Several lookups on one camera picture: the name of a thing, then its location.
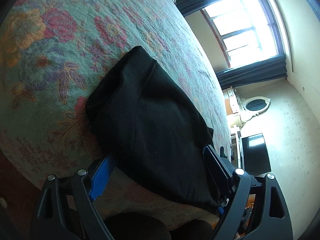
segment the person's leg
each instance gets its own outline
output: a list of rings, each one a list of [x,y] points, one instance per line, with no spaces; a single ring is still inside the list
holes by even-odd
[[[172,240],[207,240],[212,233],[212,226],[203,220],[192,220],[170,231]]]
[[[164,223],[146,215],[118,214],[105,224],[115,240],[171,240]]]

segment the wall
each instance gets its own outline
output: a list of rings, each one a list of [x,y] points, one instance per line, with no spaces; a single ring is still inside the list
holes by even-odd
[[[236,89],[241,98],[271,99],[269,109],[249,120],[241,135],[263,133],[271,171],[284,194],[297,239],[320,206],[320,125],[304,98],[284,79]]]
[[[209,24],[200,11],[185,17],[199,40],[215,72],[228,69],[227,61]]]
[[[309,104],[320,122],[320,22],[306,0],[275,0],[291,50],[288,80]]]

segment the bed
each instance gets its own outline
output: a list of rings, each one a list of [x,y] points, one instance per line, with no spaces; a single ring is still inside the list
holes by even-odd
[[[0,148],[41,188],[103,156],[84,105],[112,66],[141,45],[183,89],[230,158],[223,95],[172,0],[17,0],[0,27]],[[170,202],[115,169],[95,202],[102,218],[136,211],[169,229],[217,217]]]

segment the black tv screen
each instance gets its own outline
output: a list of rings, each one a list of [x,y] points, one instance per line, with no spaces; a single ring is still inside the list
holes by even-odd
[[[262,133],[242,138],[244,170],[250,175],[271,171],[269,155]]]

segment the wooden floor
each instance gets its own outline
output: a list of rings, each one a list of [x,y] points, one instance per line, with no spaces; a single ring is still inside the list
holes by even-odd
[[[39,194],[40,190],[23,177],[0,150],[0,197],[7,201],[5,212],[26,240]]]

